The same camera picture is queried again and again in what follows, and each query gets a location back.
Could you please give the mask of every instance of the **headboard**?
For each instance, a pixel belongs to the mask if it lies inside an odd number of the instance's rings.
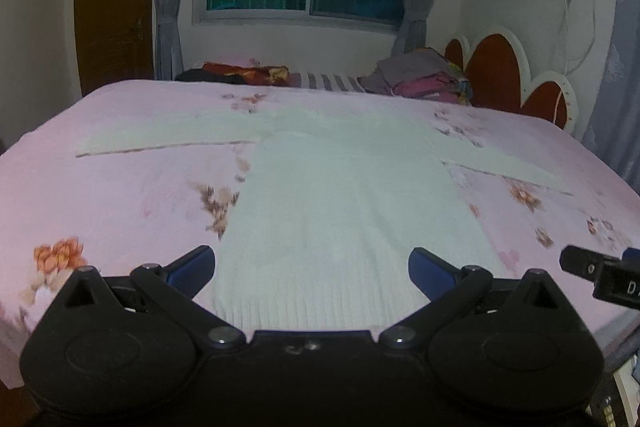
[[[513,32],[501,26],[489,29],[470,56],[464,52],[465,41],[464,36],[455,35],[444,55],[458,66],[462,56],[474,106],[536,116],[573,131],[578,112],[573,87],[555,71],[545,71],[532,81],[527,55]]]
[[[469,60],[469,41],[463,34],[455,34],[449,40],[449,44],[444,51],[447,60],[453,62],[460,70],[464,71],[467,61]]]

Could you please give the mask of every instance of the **orange flower print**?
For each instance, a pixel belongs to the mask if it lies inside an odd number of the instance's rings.
[[[84,266],[86,260],[82,257],[82,243],[78,243],[77,237],[61,239],[53,247],[41,245],[34,248],[33,260],[36,262],[39,272],[48,275],[53,270],[65,268],[77,268]]]
[[[545,248],[551,248],[554,245],[545,229],[536,229],[536,239]]]
[[[250,102],[250,103],[258,103],[260,102],[260,100],[262,100],[263,98],[266,98],[267,95],[265,94],[259,94],[259,93],[255,93],[253,96],[245,96],[242,98],[243,102]]]
[[[535,197],[531,192],[524,189],[524,186],[512,183],[509,189],[511,196],[521,204],[526,204],[527,208],[533,212],[536,208],[540,207],[542,202]]]
[[[587,229],[601,246],[608,248],[610,251],[623,251],[631,246],[629,238],[615,229],[613,224],[605,219],[590,216],[587,219]]]
[[[74,268],[86,265],[82,257],[82,243],[77,237],[61,239],[55,245],[40,245],[33,249],[33,260],[37,272],[31,277],[29,285],[18,293],[23,304],[33,306],[36,292],[40,288],[48,288],[57,293],[71,277]]]

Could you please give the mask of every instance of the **electrical cord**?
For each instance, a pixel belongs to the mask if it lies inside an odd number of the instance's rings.
[[[591,41],[589,42],[589,45],[587,46],[587,48],[585,49],[584,52],[582,52],[579,55],[576,55],[575,57],[570,57],[567,54],[567,49],[568,49],[568,45],[569,45],[569,4],[571,3],[571,0],[563,0],[563,5],[564,5],[564,22],[562,24],[562,26],[564,26],[564,54],[560,51],[559,47],[558,47],[558,40],[559,40],[559,33],[558,35],[556,35],[556,38],[554,39],[554,45],[555,45],[555,49],[556,49],[556,54],[558,54],[560,57],[562,57],[564,59],[564,65],[562,67],[562,75],[563,76],[567,76],[567,74],[569,73],[573,73],[575,70],[577,70],[585,61],[585,59],[588,57],[589,53],[591,52],[591,50],[593,49],[593,46],[595,45],[596,42],[596,0],[593,0],[592,4],[591,4],[591,22],[593,25],[593,31],[591,34]],[[578,64],[576,64],[571,70],[569,70],[569,61],[574,62],[578,60]],[[562,87],[560,88],[560,91],[558,92],[558,96],[556,97],[556,105],[554,107],[554,117],[553,117],[553,123],[556,123],[556,120],[558,119],[558,106],[560,104],[560,99],[562,98]]]

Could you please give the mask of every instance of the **screw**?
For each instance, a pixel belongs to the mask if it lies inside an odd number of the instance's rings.
[[[404,347],[415,338],[415,331],[407,326],[392,326],[382,332],[382,338],[387,346]]]
[[[219,326],[209,330],[208,336],[216,347],[229,347],[240,340],[242,333],[231,326]]]
[[[321,347],[322,345],[318,341],[306,341],[305,343],[305,349],[309,351],[317,351]]]

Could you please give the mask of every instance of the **pink bedsheet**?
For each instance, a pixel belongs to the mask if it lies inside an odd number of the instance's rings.
[[[423,118],[445,134],[494,145],[562,177],[569,194],[449,167],[514,277],[542,267],[591,331],[615,322],[615,332],[598,338],[603,348],[638,323],[637,314],[594,300],[593,287],[564,274],[558,256],[567,244],[617,256],[640,247],[640,198],[546,121],[355,92],[132,80],[95,91],[0,156],[0,342],[19,353],[74,266],[125,275],[142,263],[167,264],[197,245],[215,251],[250,175],[251,144],[77,158],[83,139],[122,119],[212,108],[276,110],[292,103],[327,114],[384,110]]]

